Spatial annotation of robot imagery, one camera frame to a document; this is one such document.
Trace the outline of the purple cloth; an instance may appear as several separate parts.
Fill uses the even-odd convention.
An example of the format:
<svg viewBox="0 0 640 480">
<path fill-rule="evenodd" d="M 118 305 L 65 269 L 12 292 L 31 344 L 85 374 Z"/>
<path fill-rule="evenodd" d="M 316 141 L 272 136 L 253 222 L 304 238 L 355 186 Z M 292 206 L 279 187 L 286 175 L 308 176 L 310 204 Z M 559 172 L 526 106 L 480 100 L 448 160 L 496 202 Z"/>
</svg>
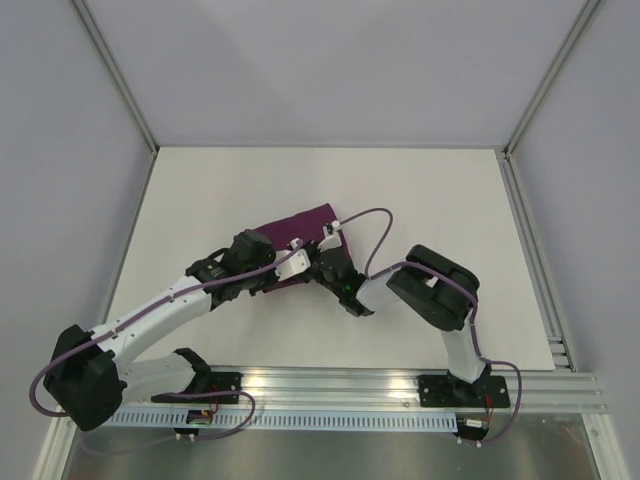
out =
<svg viewBox="0 0 640 480">
<path fill-rule="evenodd" d="M 326 203 L 311 210 L 256 227 L 254 231 L 268 238 L 275 251 L 287 249 L 290 241 L 296 238 L 302 239 L 306 248 L 309 242 L 319 244 L 325 238 L 323 228 L 336 220 L 337 217 L 333 208 Z M 264 288 L 262 292 L 267 294 L 302 283 L 316 282 L 342 300 L 354 300 L 357 285 L 348 286 L 346 283 L 329 282 L 320 269 L 319 255 L 319 250 L 313 247 L 308 254 L 309 259 L 312 261 L 311 269 L 306 270 L 301 275 L 270 285 Z"/>
</svg>

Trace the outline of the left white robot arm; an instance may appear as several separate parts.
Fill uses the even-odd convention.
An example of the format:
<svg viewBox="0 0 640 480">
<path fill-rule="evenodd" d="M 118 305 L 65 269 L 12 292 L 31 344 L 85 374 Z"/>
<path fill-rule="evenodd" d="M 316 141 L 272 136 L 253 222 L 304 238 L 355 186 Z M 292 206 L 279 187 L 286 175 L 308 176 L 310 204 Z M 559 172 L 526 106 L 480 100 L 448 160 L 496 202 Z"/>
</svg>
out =
<svg viewBox="0 0 640 480">
<path fill-rule="evenodd" d="M 92 330 L 73 325 L 58 337 L 43 375 L 45 390 L 83 432 L 137 401 L 212 401 L 222 390 L 208 363 L 188 347 L 156 360 L 140 356 L 186 323 L 282 280 L 292 250 L 276 250 L 255 230 L 195 261 L 160 295 Z"/>
</svg>

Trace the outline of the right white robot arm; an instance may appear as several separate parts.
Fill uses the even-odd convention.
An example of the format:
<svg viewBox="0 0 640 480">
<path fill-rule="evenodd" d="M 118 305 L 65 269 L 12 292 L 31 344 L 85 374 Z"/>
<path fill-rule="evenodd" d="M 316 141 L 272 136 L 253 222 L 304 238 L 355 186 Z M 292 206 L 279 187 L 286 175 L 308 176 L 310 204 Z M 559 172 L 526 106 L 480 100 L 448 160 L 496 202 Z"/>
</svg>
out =
<svg viewBox="0 0 640 480">
<path fill-rule="evenodd" d="M 404 303 L 440 331 L 454 399 L 472 405 L 486 394 L 491 367 L 480 354 L 475 333 L 480 282 L 471 271 L 420 244 L 404 260 L 370 277 L 356 270 L 341 247 L 311 242 L 305 251 L 311 261 L 302 275 L 305 282 L 322 285 L 355 317 Z"/>
</svg>

